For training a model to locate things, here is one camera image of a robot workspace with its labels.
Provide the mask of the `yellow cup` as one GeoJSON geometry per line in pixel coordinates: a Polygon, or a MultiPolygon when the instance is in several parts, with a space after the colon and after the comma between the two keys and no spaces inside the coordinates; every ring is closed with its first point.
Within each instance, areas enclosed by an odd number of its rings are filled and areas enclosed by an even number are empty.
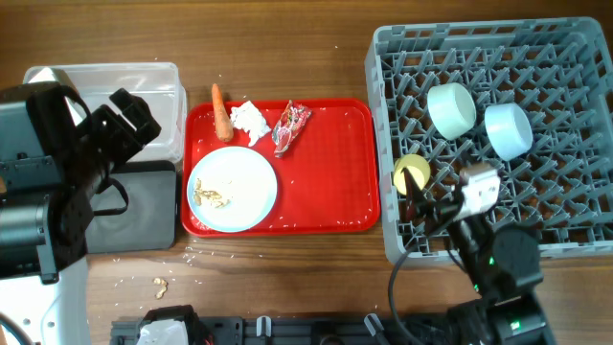
{"type": "Polygon", "coordinates": [[[397,188],[397,192],[403,196],[406,195],[406,183],[403,172],[404,168],[408,169],[418,187],[422,190],[428,183],[431,176],[431,170],[428,162],[422,156],[417,154],[406,154],[395,162],[392,180],[394,186],[397,188]]]}

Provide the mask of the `mint green bowl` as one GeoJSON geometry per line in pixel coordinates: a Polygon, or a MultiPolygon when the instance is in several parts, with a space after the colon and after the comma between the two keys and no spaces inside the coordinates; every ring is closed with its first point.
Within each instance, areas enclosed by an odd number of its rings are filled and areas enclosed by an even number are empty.
{"type": "Polygon", "coordinates": [[[433,86],[426,100],[431,121],[446,140],[455,140],[474,127],[475,103],[461,84],[451,82],[433,86]]]}

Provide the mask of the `light blue small bowl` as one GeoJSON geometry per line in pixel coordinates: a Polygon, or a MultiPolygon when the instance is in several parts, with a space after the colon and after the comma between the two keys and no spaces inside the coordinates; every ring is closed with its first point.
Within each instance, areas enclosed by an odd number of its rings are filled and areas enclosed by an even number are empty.
{"type": "Polygon", "coordinates": [[[489,142],[502,160],[510,161],[531,149],[531,123],[517,103],[489,106],[484,120],[489,142]]]}

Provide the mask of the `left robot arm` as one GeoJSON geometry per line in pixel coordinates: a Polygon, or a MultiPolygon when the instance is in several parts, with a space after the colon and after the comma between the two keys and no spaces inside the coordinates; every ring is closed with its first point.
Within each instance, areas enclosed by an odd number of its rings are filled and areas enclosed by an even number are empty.
{"type": "Polygon", "coordinates": [[[111,174],[157,138],[142,98],[123,88],[90,110],[57,80],[1,93],[1,327],[19,344],[88,344],[85,232],[94,195],[125,187],[111,174]]]}

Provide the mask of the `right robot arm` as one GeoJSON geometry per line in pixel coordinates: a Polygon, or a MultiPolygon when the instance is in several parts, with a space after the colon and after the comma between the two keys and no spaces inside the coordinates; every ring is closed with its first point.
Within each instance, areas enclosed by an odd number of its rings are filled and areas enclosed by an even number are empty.
{"type": "Polygon", "coordinates": [[[423,218],[425,234],[447,232],[479,297],[445,313],[400,321],[413,344],[553,344],[555,337],[534,289],[544,275],[535,232],[507,224],[493,229],[486,213],[497,203],[501,179],[487,163],[464,168],[449,200],[429,201],[404,174],[406,216],[423,218]]]}

